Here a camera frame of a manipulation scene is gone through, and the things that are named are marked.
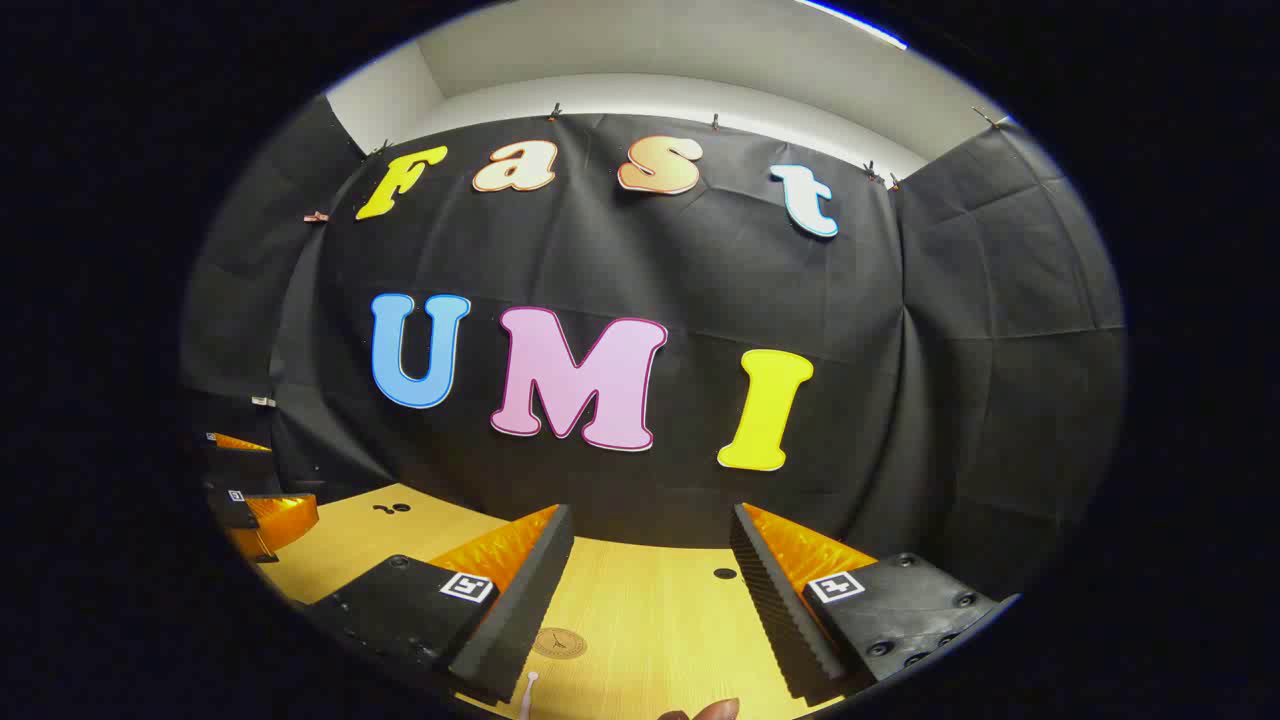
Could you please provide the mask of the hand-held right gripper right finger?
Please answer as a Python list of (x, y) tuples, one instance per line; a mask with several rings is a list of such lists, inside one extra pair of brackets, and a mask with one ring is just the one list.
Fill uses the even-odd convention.
[(874, 559), (751, 503), (732, 507), (730, 546), (785, 684), (808, 703), (931, 664), (1016, 601), (919, 553)]

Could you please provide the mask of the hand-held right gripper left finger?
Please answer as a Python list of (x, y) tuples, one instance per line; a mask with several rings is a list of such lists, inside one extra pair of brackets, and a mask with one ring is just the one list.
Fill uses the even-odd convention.
[(403, 685), (508, 703), (572, 544), (557, 503), (429, 561), (394, 553), (300, 611)]

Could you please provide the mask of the round brown coaster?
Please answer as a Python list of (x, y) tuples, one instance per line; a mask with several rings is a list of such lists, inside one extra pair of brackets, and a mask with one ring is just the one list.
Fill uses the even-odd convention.
[(535, 635), (532, 651), (554, 660), (579, 659), (588, 650), (586, 639), (577, 632), (559, 626), (544, 626)]

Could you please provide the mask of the black backdrop cloth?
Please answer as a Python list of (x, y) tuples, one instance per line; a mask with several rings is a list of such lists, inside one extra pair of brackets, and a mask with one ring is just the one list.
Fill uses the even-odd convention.
[(1105, 475), (1125, 350), (1085, 204), (1009, 122), (890, 191), (658, 117), (362, 158), (321, 100), (214, 220), (179, 378), (273, 448), (270, 489), (567, 503), (581, 536), (684, 548), (748, 502), (1004, 597)]

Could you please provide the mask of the wooden desktop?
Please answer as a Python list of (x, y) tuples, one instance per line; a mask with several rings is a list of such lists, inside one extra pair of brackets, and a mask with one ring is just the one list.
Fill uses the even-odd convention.
[[(264, 566), (285, 596), (311, 603), (394, 553), (428, 561), (503, 525), (407, 486), (388, 486), (319, 507), (317, 525)], [(790, 694), (728, 550), (678, 550), (579, 537), (545, 626), (577, 632), (584, 656), (530, 653), (538, 671), (531, 720), (657, 720), (736, 698), (739, 720), (795, 720), (814, 712)], [(515, 719), (526, 676), (508, 703), (458, 694), (449, 710)]]

